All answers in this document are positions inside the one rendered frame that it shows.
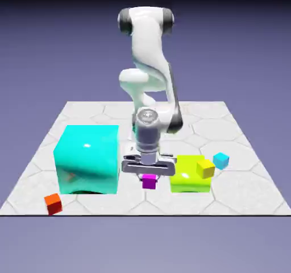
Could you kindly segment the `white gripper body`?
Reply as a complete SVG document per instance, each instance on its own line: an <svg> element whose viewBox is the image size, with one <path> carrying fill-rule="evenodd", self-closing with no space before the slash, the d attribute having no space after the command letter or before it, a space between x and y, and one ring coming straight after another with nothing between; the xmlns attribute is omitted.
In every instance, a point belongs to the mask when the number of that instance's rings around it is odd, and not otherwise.
<svg viewBox="0 0 291 273"><path fill-rule="evenodd" d="M122 160L122 171L135 174L153 174L173 176L176 173L177 158L170 154L159 154L155 163L142 163L140 155L125 155Z"/></svg>

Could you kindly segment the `small magenta cube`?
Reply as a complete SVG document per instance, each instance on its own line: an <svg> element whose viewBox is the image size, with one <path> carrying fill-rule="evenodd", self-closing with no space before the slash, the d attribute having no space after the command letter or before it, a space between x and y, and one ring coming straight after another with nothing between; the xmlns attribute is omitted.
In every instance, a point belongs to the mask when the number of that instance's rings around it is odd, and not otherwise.
<svg viewBox="0 0 291 273"><path fill-rule="evenodd" d="M143 174L142 188L143 189L156 189L157 178L153 174Z"/></svg>

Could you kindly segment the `small yellow cube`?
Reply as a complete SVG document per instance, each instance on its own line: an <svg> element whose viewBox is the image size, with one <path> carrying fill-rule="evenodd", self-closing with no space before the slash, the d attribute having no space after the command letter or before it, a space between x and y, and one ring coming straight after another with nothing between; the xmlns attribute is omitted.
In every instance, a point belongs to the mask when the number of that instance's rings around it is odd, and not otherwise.
<svg viewBox="0 0 291 273"><path fill-rule="evenodd" d="M214 176L215 165L208 159L202 159L197 162L196 173L202 178L207 179Z"/></svg>

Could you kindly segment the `small light blue cube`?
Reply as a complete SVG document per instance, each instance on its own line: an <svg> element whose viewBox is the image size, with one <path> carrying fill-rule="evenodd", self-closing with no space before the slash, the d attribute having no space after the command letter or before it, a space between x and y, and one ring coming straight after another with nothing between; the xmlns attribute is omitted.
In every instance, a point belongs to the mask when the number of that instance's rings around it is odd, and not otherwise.
<svg viewBox="0 0 291 273"><path fill-rule="evenodd" d="M223 170L228 166L229 156L219 152L213 156L213 163L217 169Z"/></svg>

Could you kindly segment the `small orange cube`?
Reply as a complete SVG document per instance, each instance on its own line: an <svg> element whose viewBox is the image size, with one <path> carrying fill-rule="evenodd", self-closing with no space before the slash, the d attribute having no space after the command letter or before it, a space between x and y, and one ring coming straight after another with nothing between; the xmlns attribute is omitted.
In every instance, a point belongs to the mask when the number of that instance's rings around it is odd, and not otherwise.
<svg viewBox="0 0 291 273"><path fill-rule="evenodd" d="M54 193L49 196L45 196L44 201L45 201L49 216L59 213L63 210L61 198L57 193Z"/></svg>

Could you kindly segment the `large lime green box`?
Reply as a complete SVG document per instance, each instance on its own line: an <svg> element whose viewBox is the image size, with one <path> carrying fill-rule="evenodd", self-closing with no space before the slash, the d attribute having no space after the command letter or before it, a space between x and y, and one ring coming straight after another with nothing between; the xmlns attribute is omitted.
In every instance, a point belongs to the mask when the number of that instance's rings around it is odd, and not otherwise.
<svg viewBox="0 0 291 273"><path fill-rule="evenodd" d="M196 173L199 160L205 159L203 155L178 155L176 173L170 177L172 193L210 192L211 178L202 179Z"/></svg>

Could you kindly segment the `large cyan box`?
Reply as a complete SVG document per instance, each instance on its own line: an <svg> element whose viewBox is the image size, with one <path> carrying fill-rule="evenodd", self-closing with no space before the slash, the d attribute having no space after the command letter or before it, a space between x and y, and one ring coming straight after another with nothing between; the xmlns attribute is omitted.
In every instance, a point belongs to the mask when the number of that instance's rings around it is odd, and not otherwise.
<svg viewBox="0 0 291 273"><path fill-rule="evenodd" d="M60 193L117 193L119 126L67 125L53 156Z"/></svg>

